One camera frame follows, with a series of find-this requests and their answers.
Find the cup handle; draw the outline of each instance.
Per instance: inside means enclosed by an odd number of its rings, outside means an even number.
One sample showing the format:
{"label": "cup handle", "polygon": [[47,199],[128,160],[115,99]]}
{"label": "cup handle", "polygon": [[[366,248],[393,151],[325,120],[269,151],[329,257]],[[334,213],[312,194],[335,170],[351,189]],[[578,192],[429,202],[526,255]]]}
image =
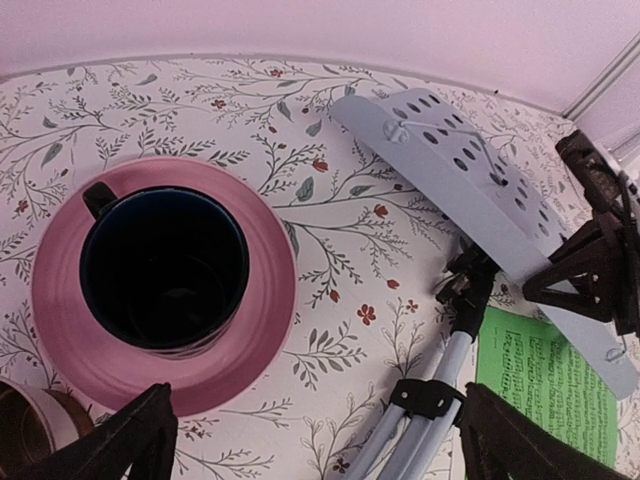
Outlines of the cup handle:
{"label": "cup handle", "polygon": [[82,192],[82,200],[95,219],[117,199],[115,193],[103,182],[96,182]]}

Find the plate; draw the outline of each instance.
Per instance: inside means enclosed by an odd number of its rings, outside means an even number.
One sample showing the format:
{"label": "plate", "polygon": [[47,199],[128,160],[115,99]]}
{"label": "plate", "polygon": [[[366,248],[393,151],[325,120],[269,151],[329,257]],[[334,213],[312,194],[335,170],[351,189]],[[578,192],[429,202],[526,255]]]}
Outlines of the plate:
{"label": "plate", "polygon": [[[90,184],[118,196],[152,186],[183,186],[221,202],[249,245],[249,283],[229,329],[201,355],[170,360],[132,347],[104,330],[80,288],[79,260],[94,220],[82,201]],[[52,218],[32,277],[40,342],[66,380],[93,401],[118,410],[154,383],[169,382],[178,416],[229,401],[261,375],[287,338],[297,297],[295,255],[284,226],[258,193],[205,163],[150,158],[116,167],[83,186]]]}

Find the floral tablecloth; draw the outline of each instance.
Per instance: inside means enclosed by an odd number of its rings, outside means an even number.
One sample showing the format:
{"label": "floral tablecloth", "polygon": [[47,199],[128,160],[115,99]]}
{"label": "floral tablecloth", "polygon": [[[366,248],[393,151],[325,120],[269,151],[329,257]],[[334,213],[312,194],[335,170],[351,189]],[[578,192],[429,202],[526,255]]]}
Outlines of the floral tablecloth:
{"label": "floral tablecloth", "polygon": [[[194,157],[245,179],[298,255],[291,336],[224,408],[180,423],[175,478],[339,479],[399,378],[433,372],[451,312],[430,294],[458,230],[332,121],[343,95],[436,91],[576,228],[580,187],[554,151],[573,125],[492,95],[345,65],[261,59],[76,66],[0,85],[0,373],[72,390],[39,347],[29,280],[38,240],[72,192],[116,164]],[[535,314],[500,279],[492,303]],[[640,364],[640,348],[631,347]],[[79,395],[96,421],[106,412]],[[640,471],[640,392],[619,404],[618,469]],[[427,478],[450,478],[455,437]]]}

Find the perforated panel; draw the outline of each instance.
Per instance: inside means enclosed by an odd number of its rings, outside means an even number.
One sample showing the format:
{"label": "perforated panel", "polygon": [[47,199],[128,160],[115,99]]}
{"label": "perforated panel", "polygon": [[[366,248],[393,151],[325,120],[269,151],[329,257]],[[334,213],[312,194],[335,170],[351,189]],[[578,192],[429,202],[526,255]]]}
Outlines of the perforated panel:
{"label": "perforated panel", "polygon": [[[331,111],[434,202],[519,285],[550,265],[547,257],[570,233],[560,217],[508,159],[451,105],[427,89],[384,100],[356,95]],[[556,286],[568,292],[564,282]],[[636,387],[629,360],[607,360],[619,349],[606,325],[540,305],[618,398]]]}

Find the cup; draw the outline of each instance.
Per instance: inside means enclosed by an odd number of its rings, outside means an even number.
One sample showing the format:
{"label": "cup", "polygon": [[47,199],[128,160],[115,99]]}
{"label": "cup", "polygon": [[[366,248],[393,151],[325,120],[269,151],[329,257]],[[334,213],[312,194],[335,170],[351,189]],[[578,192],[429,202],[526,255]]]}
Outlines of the cup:
{"label": "cup", "polygon": [[0,479],[37,463],[93,429],[72,397],[0,378]]}
{"label": "cup", "polygon": [[80,284],[100,325],[169,358],[210,348],[249,279],[247,242],[228,210],[175,186],[117,198],[98,182],[83,199],[95,223],[80,255]]}

